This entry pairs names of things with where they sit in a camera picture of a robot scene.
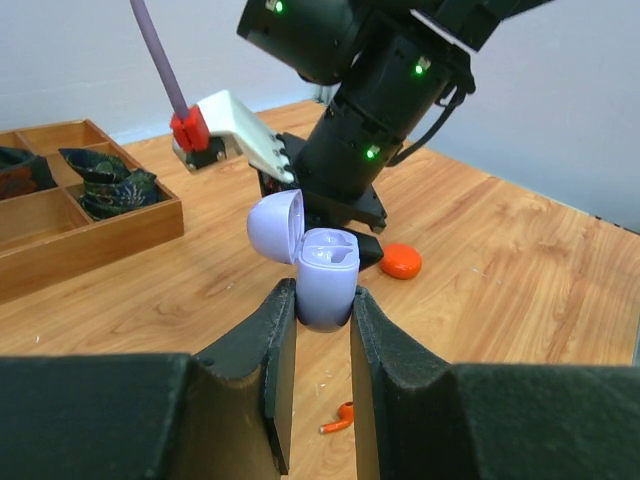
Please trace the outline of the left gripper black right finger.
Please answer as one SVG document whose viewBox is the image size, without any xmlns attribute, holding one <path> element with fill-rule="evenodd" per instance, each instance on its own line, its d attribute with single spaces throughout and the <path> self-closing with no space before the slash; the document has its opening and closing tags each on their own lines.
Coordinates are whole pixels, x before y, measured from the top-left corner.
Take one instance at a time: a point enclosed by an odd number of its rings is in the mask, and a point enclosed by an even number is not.
<svg viewBox="0 0 640 480">
<path fill-rule="evenodd" d="M 350 328 L 361 479 L 635 479 L 632 366 L 450 363 L 359 288 Z"/>
</svg>

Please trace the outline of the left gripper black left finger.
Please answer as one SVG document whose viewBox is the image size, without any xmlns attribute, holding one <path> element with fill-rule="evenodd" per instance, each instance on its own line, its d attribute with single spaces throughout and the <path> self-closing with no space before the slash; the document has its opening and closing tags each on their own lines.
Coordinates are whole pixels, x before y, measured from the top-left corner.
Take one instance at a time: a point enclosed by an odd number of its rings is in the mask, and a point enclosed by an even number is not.
<svg viewBox="0 0 640 480">
<path fill-rule="evenodd" d="M 199 353 L 1 361 L 5 479 L 278 479 L 290 468 L 295 283 Z"/>
</svg>

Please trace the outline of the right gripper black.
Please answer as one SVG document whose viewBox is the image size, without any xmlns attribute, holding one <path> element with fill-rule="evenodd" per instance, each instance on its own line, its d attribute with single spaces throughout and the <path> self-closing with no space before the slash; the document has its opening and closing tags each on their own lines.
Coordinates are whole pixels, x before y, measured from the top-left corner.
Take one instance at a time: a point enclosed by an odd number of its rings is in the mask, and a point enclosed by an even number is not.
<svg viewBox="0 0 640 480">
<path fill-rule="evenodd" d="M 311 215 L 307 221 L 312 221 L 318 227 L 340 228 L 351 221 L 365 224 L 374 233 L 381 233 L 386 228 L 387 212 L 374 190 L 368 186 L 357 199 L 345 197 L 332 190 L 313 176 L 299 159 L 306 141 L 288 132 L 275 135 L 276 144 L 280 144 L 280 153 L 284 153 L 290 160 L 289 170 L 294 174 L 295 181 L 284 183 L 276 180 L 267 173 L 258 171 L 258 182 L 262 197 L 280 191 L 300 189 L 304 195 L 306 212 Z M 364 271 L 380 262 L 384 251 L 379 240 L 368 234 L 358 233 L 359 270 Z"/>
</svg>

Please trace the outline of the orange earbud charging case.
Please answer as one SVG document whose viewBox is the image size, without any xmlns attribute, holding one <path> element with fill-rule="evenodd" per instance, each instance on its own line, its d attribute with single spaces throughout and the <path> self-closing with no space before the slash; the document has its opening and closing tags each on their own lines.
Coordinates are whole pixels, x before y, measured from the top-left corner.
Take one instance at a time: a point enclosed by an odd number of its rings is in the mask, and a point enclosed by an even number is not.
<svg viewBox="0 0 640 480">
<path fill-rule="evenodd" d="M 383 249 L 383 257 L 379 262 L 381 270 L 400 280 L 415 278 L 422 269 L 422 257 L 409 245 L 393 243 Z"/>
</svg>

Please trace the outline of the purple earbud charging case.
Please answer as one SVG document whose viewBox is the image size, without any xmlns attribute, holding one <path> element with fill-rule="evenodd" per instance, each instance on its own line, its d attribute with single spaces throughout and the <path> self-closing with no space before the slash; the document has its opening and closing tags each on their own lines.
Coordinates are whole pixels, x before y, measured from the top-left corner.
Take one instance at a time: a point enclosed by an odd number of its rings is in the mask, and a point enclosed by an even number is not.
<svg viewBox="0 0 640 480">
<path fill-rule="evenodd" d="M 299 189 L 263 197 L 250 209 L 246 228 L 256 252 L 297 267 L 295 303 L 301 324 L 317 332 L 346 325 L 360 267 L 354 234 L 332 228 L 308 230 Z"/>
</svg>

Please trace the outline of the orange earbud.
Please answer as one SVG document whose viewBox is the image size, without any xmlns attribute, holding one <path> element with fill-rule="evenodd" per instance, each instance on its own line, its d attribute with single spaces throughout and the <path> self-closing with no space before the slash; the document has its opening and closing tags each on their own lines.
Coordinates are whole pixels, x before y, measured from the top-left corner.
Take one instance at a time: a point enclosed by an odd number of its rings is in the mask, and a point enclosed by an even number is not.
<svg viewBox="0 0 640 480">
<path fill-rule="evenodd" d="M 336 433 L 350 427 L 354 422 L 354 405 L 351 401 L 339 406 L 337 417 L 334 421 L 323 424 L 319 427 L 319 433 L 326 435 Z"/>
</svg>

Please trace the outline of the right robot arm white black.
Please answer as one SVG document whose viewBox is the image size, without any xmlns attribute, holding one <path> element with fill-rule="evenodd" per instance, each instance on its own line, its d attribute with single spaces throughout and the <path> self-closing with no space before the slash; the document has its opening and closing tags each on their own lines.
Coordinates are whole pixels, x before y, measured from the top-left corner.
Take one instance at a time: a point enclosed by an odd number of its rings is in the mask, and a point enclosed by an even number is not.
<svg viewBox="0 0 640 480">
<path fill-rule="evenodd" d="M 360 265 L 383 256 L 386 211 L 373 183 L 413 154 L 406 138 L 427 110 L 447 120 L 475 91 L 472 52 L 531 1 L 250 1 L 238 34 L 336 92 L 307 138 L 279 135 L 291 181 L 260 173 L 263 195 L 300 189 L 308 228 L 358 235 Z"/>
</svg>

